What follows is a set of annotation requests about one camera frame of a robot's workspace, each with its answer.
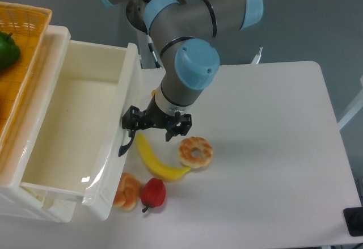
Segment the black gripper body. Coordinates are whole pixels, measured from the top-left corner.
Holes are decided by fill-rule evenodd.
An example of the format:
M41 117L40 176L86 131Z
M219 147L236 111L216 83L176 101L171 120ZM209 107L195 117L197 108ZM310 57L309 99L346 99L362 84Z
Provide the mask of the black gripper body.
M174 115L168 115L164 113L152 98L148 107L143 111L142 117L143 127L142 129L158 128L165 129L169 133L175 133L175 127L180 122L180 113L176 112Z

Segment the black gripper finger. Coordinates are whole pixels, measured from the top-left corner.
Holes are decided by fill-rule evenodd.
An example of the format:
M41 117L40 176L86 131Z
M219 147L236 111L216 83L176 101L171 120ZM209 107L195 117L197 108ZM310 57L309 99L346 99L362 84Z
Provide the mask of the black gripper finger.
M130 106L121 118L123 129L137 131L146 128L145 112L135 106Z
M186 136L192 126L191 114L176 113L166 123L166 142L169 142L173 137L178 135Z

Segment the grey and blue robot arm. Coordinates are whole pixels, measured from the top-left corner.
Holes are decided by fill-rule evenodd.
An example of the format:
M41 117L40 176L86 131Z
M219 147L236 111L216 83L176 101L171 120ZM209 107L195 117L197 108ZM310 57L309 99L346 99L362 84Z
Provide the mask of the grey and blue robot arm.
M100 0L106 6L133 0ZM189 108L210 85L220 66L210 41L223 33L241 31L258 23L263 0L138 0L143 30L155 58L165 68L148 107L130 107L121 119L130 138L138 130L164 129L170 140L186 135L192 125Z

